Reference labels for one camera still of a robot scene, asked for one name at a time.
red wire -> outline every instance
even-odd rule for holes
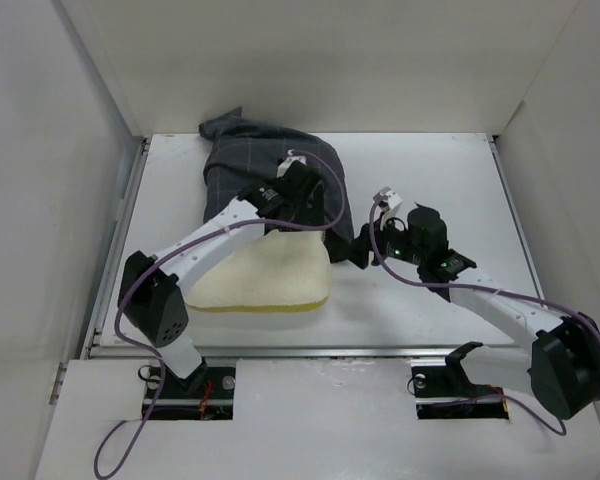
[[[209,401],[209,397],[211,396],[211,390],[213,389],[213,385],[211,380],[209,380],[204,385],[204,396],[200,403],[198,404],[198,408],[200,409],[200,420],[204,419],[204,413],[207,411],[207,402]]]

table surface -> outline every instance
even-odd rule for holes
[[[356,230],[372,196],[391,186],[404,199],[438,209],[452,248],[475,260],[508,288],[535,294],[533,277],[488,139],[483,134],[320,134],[338,151]],[[210,144],[198,135],[156,135],[143,171],[122,258],[176,243],[202,224],[202,167]],[[401,212],[406,217],[408,210]],[[394,268],[417,279],[412,266]],[[116,274],[115,295],[121,271]],[[122,346],[109,303],[100,345]],[[190,312],[192,338],[205,347],[446,347],[470,340],[510,344],[473,313],[424,289],[406,287],[380,268],[333,267],[327,304],[303,314]],[[122,330],[141,338],[123,319]]]
[[[97,446],[120,420],[101,470],[135,431],[142,360],[69,364],[36,480],[91,480]],[[115,480],[593,480],[600,424],[593,407],[543,429],[516,405],[505,420],[417,420],[404,359],[248,360],[231,421],[151,421]],[[519,394],[555,422],[538,404]]]

garment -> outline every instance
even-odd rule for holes
[[[242,118],[237,108],[199,126],[200,135],[213,142],[204,166],[207,205],[204,221],[215,217],[238,192],[254,181],[274,178],[279,159],[290,149],[305,150],[319,156],[338,174],[345,185],[345,213],[325,234],[325,246],[332,263],[346,260],[353,240],[351,208],[346,195],[345,174],[335,149],[320,138],[290,128]],[[320,163],[307,158],[307,165],[323,174],[325,223],[333,220],[341,208],[337,182]]]

white tabletop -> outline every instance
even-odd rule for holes
[[[91,480],[97,446],[137,420],[142,360],[69,365],[37,480]],[[600,424],[592,406],[543,429],[516,405],[506,420],[417,420],[403,359],[238,363],[231,421],[151,421],[115,480],[593,480]],[[534,400],[524,400],[554,422]],[[118,462],[137,421],[101,462]]]
[[[367,221],[372,196],[391,186],[403,198],[438,209],[452,248],[475,260],[500,283],[534,294],[534,283],[505,192],[483,134],[320,134],[342,160],[356,234]],[[129,226],[123,259],[151,254],[202,224],[206,187],[202,167],[209,142],[198,135],[157,135]],[[408,210],[401,212],[406,218]],[[415,269],[395,263],[413,279]],[[118,271],[113,298],[117,298]],[[100,345],[120,346],[109,305]],[[392,280],[380,268],[333,267],[327,304],[306,314],[201,314],[190,328],[199,347],[437,347],[470,340],[510,344],[476,315],[424,289]],[[126,319],[122,330],[140,338]]]

black fabric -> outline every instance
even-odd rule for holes
[[[201,123],[198,130],[203,138],[213,142],[203,171],[207,185],[205,222],[253,181],[275,177],[278,160],[286,157],[288,150],[305,150],[324,160],[345,185],[345,213],[338,224],[326,232],[325,246],[332,263],[346,260],[349,243],[353,240],[351,208],[346,196],[344,169],[331,145],[304,132],[242,118],[242,108]],[[340,211],[340,191],[335,179],[317,160],[308,157],[307,164],[318,170],[325,181],[326,223]]]

